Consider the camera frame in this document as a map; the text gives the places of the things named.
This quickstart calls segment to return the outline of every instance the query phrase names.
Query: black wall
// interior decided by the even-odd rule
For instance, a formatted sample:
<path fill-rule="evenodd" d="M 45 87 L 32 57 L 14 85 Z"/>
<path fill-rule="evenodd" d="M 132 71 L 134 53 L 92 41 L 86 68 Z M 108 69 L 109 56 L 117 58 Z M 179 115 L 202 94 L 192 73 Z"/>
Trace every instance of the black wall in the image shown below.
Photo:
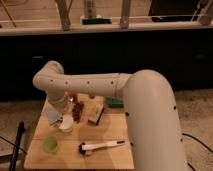
<path fill-rule="evenodd" d="M 154 69 L 175 90 L 213 87 L 213 29 L 7 36 L 0 57 L 0 100 L 44 97 L 32 78 L 49 60 L 67 74 Z"/>

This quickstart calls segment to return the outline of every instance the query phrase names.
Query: green cup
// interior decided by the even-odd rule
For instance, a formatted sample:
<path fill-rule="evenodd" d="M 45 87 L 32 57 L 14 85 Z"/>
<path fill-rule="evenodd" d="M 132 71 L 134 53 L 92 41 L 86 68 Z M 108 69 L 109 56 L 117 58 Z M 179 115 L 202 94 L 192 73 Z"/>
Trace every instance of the green cup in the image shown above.
<path fill-rule="evenodd" d="M 43 142 L 43 150 L 47 153 L 56 153 L 58 150 L 58 140 L 55 137 L 48 137 Z"/>

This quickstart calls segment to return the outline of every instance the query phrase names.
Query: cable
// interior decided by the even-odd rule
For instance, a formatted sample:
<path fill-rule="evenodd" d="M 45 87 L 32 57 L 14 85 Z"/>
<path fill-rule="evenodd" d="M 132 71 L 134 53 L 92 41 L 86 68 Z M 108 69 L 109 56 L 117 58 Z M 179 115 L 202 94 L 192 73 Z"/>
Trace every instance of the cable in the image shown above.
<path fill-rule="evenodd" d="M 194 168 L 190 163 L 188 163 L 188 166 L 189 166 L 193 171 L 196 171 L 195 168 Z"/>
<path fill-rule="evenodd" d="M 72 3 L 73 3 L 73 0 L 70 0 L 70 4 L 69 4 L 69 7 L 68 7 L 68 9 L 67 9 L 68 13 L 69 13 L 69 12 L 70 12 L 70 10 L 71 10 L 71 7 L 72 7 Z"/>
<path fill-rule="evenodd" d="M 197 142 L 199 142 L 201 145 L 203 145 L 207 150 L 209 150 L 211 153 L 213 153 L 213 150 L 209 147 L 209 146 L 207 146 L 206 144 L 204 144 L 201 140 L 199 140 L 198 138 L 196 138 L 196 137 L 194 137 L 194 136 L 192 136 L 192 135 L 190 135 L 190 134 L 187 134 L 187 133 L 182 133 L 184 136 L 187 136 L 187 137 L 190 137 L 190 138 L 192 138 L 192 139 L 194 139 L 194 140 L 196 140 Z"/>
<path fill-rule="evenodd" d="M 23 151 L 25 154 L 27 154 L 27 152 L 26 152 L 23 148 L 16 146 L 14 143 L 10 142 L 10 141 L 7 140 L 6 138 L 2 137 L 1 135 L 0 135 L 0 138 L 1 138 L 2 140 L 6 141 L 7 143 L 9 143 L 9 144 L 15 146 L 15 147 L 18 148 L 19 150 Z"/>

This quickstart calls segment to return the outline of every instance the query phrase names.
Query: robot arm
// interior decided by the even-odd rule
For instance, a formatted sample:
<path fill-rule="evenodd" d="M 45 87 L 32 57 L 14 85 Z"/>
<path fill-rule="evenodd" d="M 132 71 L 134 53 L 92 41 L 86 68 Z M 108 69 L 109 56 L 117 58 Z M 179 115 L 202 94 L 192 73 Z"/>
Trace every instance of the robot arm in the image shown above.
<path fill-rule="evenodd" d="M 116 97 L 122 99 L 130 74 L 64 75 L 61 64 L 48 62 L 33 78 L 33 84 L 46 92 L 50 102 L 63 99 L 64 92 Z"/>
<path fill-rule="evenodd" d="M 50 102 L 61 102 L 65 91 L 112 96 L 124 101 L 136 171 L 187 171 L 187 161 L 173 91 L 159 73 L 64 75 L 48 62 L 34 77 Z"/>

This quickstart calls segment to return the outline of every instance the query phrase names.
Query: wooden table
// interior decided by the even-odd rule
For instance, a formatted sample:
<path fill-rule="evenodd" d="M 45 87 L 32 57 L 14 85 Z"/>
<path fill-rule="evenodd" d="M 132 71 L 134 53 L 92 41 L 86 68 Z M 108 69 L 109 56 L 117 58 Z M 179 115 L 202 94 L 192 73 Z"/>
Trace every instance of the wooden table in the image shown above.
<path fill-rule="evenodd" d="M 74 125 L 73 131 L 63 133 L 49 126 L 44 108 L 33 136 L 24 167 L 27 169 L 133 169 L 131 147 L 128 140 L 126 118 L 122 109 L 106 109 L 98 126 L 88 124 L 88 117 L 96 103 L 103 103 L 103 97 L 90 99 L 78 95 L 85 104 L 81 121 Z M 57 137 L 59 149 L 55 154 L 43 151 L 44 139 Z M 91 156 L 83 156 L 78 151 L 82 142 L 103 142 L 125 140 L 126 144 L 113 148 L 96 150 Z"/>

